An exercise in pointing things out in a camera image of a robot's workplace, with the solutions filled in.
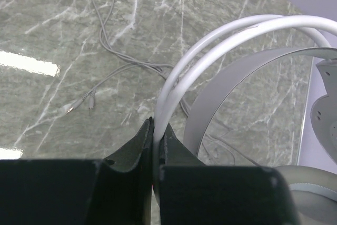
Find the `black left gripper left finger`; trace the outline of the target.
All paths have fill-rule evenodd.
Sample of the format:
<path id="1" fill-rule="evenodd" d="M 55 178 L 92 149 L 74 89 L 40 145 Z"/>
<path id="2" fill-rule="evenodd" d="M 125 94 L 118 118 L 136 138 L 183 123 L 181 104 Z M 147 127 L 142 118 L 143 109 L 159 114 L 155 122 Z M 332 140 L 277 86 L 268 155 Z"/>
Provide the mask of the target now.
<path id="1" fill-rule="evenodd" d="M 1 224 L 150 224 L 153 120 L 103 159 L 1 161 Z"/>

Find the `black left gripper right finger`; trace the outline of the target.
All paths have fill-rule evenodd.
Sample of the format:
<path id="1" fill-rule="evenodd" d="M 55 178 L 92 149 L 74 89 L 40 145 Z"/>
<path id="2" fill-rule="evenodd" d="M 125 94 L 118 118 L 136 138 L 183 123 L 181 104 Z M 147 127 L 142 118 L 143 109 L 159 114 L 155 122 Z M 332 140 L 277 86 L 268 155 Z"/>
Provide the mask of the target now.
<path id="1" fill-rule="evenodd" d="M 160 142 L 162 224 L 299 224 L 289 187 L 269 167 L 206 165 L 171 126 Z"/>

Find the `white headphones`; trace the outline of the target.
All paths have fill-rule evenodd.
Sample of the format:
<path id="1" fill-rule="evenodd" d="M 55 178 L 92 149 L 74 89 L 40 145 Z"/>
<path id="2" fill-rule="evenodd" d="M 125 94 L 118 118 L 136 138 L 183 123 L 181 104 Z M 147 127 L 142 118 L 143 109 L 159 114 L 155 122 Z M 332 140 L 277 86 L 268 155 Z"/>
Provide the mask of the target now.
<path id="1" fill-rule="evenodd" d="M 153 189 L 159 206 L 160 142 L 186 91 L 211 64 L 230 50 L 252 38 L 284 28 L 300 30 L 316 43 L 316 47 L 261 51 L 221 70 L 195 99 L 181 143 L 197 157 L 214 114 L 244 79 L 281 57 L 311 56 L 320 59 L 317 69 L 326 90 L 326 95 L 318 98 L 311 107 L 311 125 L 320 145 L 332 160 L 336 160 L 336 49 L 322 35 L 322 31 L 335 34 L 336 22 L 307 15 L 256 15 L 242 18 L 219 27 L 199 40 L 172 69 L 161 90 L 154 113 L 152 155 Z M 300 218 L 299 224 L 336 224 L 335 173 L 300 165 L 274 169 L 280 172 L 289 187 Z"/>

